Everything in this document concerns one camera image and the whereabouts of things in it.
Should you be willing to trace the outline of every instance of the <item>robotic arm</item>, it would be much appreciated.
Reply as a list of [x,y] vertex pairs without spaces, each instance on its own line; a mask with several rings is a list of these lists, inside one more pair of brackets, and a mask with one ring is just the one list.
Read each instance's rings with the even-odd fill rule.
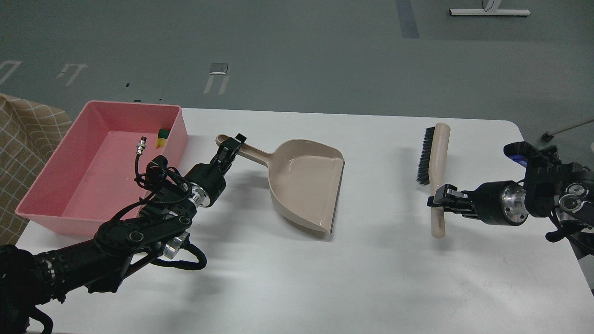
[[548,241],[567,238],[594,254],[594,234],[581,232],[594,227],[594,172],[578,163],[562,164],[555,146],[538,150],[521,141],[506,145],[503,152],[526,168],[524,180],[484,183],[474,191],[444,184],[427,206],[490,225],[519,226],[529,215],[548,217],[557,227],[546,234]]
[[[138,173],[146,144],[143,137],[137,146],[135,180],[150,194],[103,223],[92,240],[35,256],[13,245],[0,246],[1,332],[24,333],[31,317],[43,324],[43,334],[49,334],[52,320],[37,305],[51,299],[63,303],[67,292],[83,285],[89,293],[116,292],[125,278],[149,263],[185,270],[204,268],[206,257],[190,243],[186,229],[198,207],[210,207],[225,189],[224,175],[245,139],[241,134],[227,139],[210,163],[195,165],[182,177],[175,168],[167,167],[164,156],[154,158],[145,174]],[[122,220],[141,205],[139,217]],[[159,259],[172,259],[181,248],[198,261]],[[138,253],[146,256],[131,263]]]

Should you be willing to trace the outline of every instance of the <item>dustpan handle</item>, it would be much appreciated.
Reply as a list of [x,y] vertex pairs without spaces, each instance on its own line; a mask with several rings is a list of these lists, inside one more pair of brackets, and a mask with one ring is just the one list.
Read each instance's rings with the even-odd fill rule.
[[[225,140],[227,140],[228,138],[229,138],[229,136],[227,136],[226,134],[219,134],[216,138],[217,145],[221,145],[221,143],[224,142]],[[246,143],[244,143],[241,146],[238,154],[241,155],[242,157],[246,157],[249,160],[251,160],[253,162],[257,162],[260,165],[264,165],[266,167],[268,167],[268,165],[270,164],[270,158],[271,158],[270,153],[266,153],[262,150],[258,150],[254,146],[247,145]]]

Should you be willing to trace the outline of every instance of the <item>pink plastic bin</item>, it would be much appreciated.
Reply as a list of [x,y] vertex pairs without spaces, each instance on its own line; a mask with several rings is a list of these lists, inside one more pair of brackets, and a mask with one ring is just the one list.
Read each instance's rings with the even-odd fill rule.
[[[160,128],[171,129],[155,149]],[[16,213],[60,234],[92,236],[99,225],[146,191],[134,182],[140,137],[147,147],[139,172],[155,156],[177,166],[188,142],[179,106],[91,101],[42,169]],[[140,208],[124,218],[135,217]]]

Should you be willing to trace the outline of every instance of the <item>black bristles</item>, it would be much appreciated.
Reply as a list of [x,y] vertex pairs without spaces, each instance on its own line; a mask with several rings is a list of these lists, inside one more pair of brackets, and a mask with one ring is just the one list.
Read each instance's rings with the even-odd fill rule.
[[429,184],[429,159],[431,158],[431,145],[433,144],[433,134],[435,127],[425,130],[425,139],[423,139],[423,150],[419,161],[419,169],[416,173],[416,180],[422,185]]

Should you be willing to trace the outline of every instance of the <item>beige checkered cloth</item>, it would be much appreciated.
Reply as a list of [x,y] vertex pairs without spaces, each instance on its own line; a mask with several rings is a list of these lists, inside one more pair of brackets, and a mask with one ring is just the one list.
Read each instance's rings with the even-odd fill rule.
[[61,109],[0,94],[0,245],[23,233],[29,220],[14,210],[71,124]]

